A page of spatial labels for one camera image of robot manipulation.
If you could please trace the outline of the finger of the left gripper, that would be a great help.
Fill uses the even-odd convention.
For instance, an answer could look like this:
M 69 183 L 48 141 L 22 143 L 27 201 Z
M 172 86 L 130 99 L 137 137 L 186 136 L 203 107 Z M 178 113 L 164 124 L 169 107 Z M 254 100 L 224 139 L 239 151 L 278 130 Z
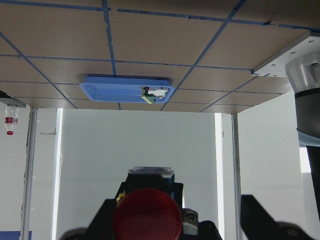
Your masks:
M 199 221 L 198 213 L 184 206 L 184 185 L 181 184 L 182 240 L 222 240 L 215 223 L 210 220 Z

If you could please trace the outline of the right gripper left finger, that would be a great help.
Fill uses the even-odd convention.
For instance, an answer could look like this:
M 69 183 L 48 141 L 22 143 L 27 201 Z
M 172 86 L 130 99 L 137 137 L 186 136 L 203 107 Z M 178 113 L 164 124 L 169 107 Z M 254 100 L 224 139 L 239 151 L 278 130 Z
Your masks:
M 87 228 L 80 227 L 66 231 L 60 240 L 115 240 L 113 217 L 117 201 L 106 199 Z

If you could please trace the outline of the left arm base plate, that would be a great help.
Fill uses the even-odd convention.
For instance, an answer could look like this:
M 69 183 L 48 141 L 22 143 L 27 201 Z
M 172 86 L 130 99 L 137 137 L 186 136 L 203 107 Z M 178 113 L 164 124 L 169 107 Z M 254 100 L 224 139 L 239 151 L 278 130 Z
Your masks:
M 320 58 L 316 56 L 319 52 L 320 34 L 309 31 L 256 66 L 252 75 L 285 78 L 289 62 L 300 59 L 304 65 L 319 63 Z

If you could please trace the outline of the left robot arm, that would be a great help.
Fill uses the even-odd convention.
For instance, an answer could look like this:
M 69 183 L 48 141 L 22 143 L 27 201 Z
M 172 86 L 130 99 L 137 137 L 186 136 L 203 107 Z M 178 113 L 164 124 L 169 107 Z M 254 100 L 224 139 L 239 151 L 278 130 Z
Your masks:
M 320 203 L 320 54 L 291 60 L 285 72 L 294 91 L 297 133 L 306 146 L 315 202 Z M 276 222 L 253 195 L 241 196 L 240 225 L 249 240 L 309 240 L 299 226 Z

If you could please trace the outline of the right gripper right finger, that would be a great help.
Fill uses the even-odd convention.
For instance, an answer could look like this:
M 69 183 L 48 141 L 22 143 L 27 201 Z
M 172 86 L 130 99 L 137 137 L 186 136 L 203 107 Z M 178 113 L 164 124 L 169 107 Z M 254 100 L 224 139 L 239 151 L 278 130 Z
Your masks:
M 296 224 L 275 221 L 253 195 L 242 195 L 240 225 L 249 240 L 311 240 Z

